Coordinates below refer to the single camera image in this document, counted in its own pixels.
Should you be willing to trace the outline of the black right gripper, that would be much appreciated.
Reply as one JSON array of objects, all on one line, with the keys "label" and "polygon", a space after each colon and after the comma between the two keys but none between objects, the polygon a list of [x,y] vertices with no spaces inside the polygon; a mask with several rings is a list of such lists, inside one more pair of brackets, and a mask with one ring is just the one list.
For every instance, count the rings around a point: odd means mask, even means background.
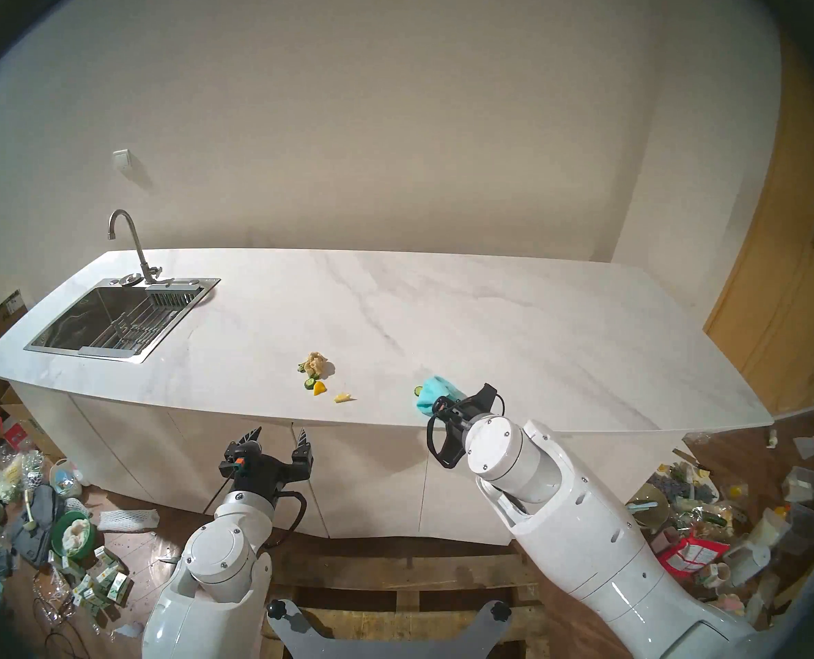
[{"label": "black right gripper", "polygon": [[434,402],[434,422],[442,422],[446,436],[442,447],[434,449],[435,459],[461,459],[467,452],[466,438],[479,419],[490,417],[498,400],[498,392],[490,384],[484,384],[476,394],[459,401],[442,395]]}]

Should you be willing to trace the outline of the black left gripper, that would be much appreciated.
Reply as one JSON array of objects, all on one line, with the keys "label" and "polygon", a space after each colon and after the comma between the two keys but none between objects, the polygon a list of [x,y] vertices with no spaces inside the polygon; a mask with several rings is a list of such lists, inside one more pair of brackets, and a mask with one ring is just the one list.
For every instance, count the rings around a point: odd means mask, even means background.
[{"label": "black left gripper", "polygon": [[291,462],[284,463],[262,452],[259,443],[262,425],[230,443],[219,463],[219,472],[232,481],[232,492],[276,495],[286,485],[305,482],[313,466],[312,447],[304,428],[300,428]]}]

